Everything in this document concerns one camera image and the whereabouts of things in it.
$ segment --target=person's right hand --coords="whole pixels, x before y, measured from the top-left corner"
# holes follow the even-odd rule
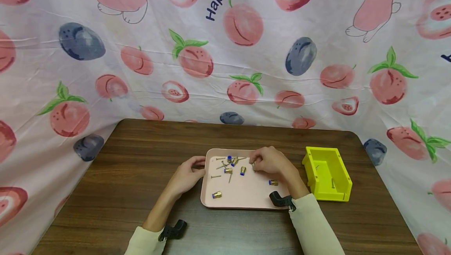
[[[284,178],[293,199],[299,199],[310,193],[302,181],[297,168],[274,146],[262,147],[252,152],[249,163],[253,164],[255,171],[279,174]]]
[[[275,149],[274,146],[262,147],[252,152],[249,163],[253,163],[254,171],[264,171],[270,174],[281,174],[284,176],[289,171],[297,171],[290,160],[282,152]]]

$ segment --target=forearm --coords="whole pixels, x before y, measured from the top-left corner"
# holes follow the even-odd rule
[[[163,253],[166,240],[159,241],[166,225],[169,213],[178,197],[164,190],[150,211],[143,226],[136,228],[128,243],[125,255],[160,255]]]
[[[285,179],[285,183],[287,184],[288,192],[290,193],[291,198],[299,199],[310,193],[303,183],[299,175],[299,171],[294,165],[290,164],[290,166],[287,166],[283,170],[282,175]]]
[[[164,190],[143,223],[143,228],[153,232],[161,231],[166,225],[169,213],[177,199],[176,195]]]
[[[345,254],[313,194],[294,199],[293,204],[296,210],[290,217],[305,255]]]

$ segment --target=yellow plastic bin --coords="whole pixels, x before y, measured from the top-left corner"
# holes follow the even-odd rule
[[[309,147],[302,160],[311,192],[319,201],[348,202],[352,181],[337,148]]]

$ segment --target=beige sleeve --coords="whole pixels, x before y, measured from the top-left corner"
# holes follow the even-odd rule
[[[158,241],[161,232],[163,230],[153,232],[145,230],[140,226],[137,227],[128,242],[125,255],[161,255],[166,245],[166,239],[164,241]]]
[[[290,212],[291,222],[305,255],[345,254],[313,194],[293,199],[293,204],[296,210]]]

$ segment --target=wrinkled fabric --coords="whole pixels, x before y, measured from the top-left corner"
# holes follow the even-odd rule
[[[0,255],[124,118],[352,131],[451,254],[451,0],[0,0],[0,23]]]

